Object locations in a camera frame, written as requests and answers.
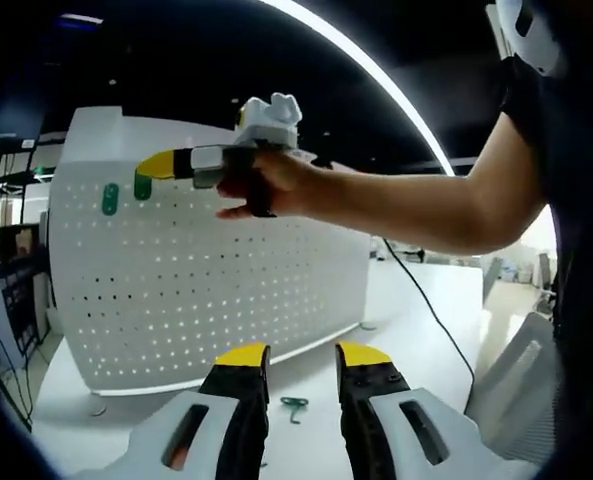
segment finger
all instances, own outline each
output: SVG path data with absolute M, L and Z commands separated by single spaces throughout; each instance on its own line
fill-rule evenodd
M 219 210 L 216 212 L 216 216 L 222 220 L 240 220 L 252 217 L 252 212 L 249 211 L 247 205 L 241 205 L 240 207 Z

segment white helmet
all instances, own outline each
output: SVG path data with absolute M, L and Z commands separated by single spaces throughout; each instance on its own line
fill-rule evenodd
M 567 71 L 563 49 L 532 0 L 496 0 L 500 25 L 514 52 L 545 77 Z

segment black ceiling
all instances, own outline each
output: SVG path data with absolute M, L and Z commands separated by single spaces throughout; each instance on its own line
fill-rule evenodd
M 498 56 L 484 1 L 299 3 L 385 69 L 448 157 L 478 154 L 497 101 Z M 62 12 L 104 23 L 96 31 L 54 27 L 50 15 Z M 0 47 L 11 52 L 7 63 L 0 60 L 0 77 L 28 55 L 59 70 L 44 132 L 65 130 L 79 106 L 116 104 L 127 115 L 231 128 L 235 99 L 281 91 L 301 105 L 304 148 L 368 171 L 417 169 L 433 158 L 404 113 L 349 57 L 260 1 L 87 0 L 27 15 L 14 28 L 25 37 Z

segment floor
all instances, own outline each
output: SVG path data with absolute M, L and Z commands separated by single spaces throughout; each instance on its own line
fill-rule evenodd
M 531 311 L 532 306 L 538 299 L 538 295 L 538 290 L 531 285 L 496 282 L 484 305 L 487 313 L 481 331 L 482 348 L 476 366 L 477 377 L 480 378 L 489 369 L 518 331 L 523 319 Z M 16 384 L 16 379 L 11 372 L 5 375 L 5 382 L 10 395 L 17 402 L 17 405 L 20 405 L 21 411 L 24 411 L 24 409 L 21 402 L 19 402 L 19 391 L 27 408 L 30 409 L 30 400 L 33 401 L 37 397 L 47 371 L 48 362 L 52 359 L 61 339 L 62 337 L 56 334 L 47 336 L 40 347 L 40 352 L 32 355 L 29 362 L 28 377 L 26 377 L 24 370 L 16 372 L 19 385 Z

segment yellow fingertip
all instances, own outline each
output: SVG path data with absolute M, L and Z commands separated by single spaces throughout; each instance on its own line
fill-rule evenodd
M 136 173 L 150 178 L 174 178 L 174 151 L 160 152 L 142 161 Z
M 380 350 L 359 345 L 357 343 L 339 342 L 338 346 L 343 351 L 346 367 L 357 367 L 360 365 L 378 365 L 379 363 L 391 363 L 392 359 Z
M 263 354 L 267 346 L 264 343 L 252 343 L 244 347 L 235 348 L 224 353 L 214 365 L 230 367 L 261 367 L 263 365 Z

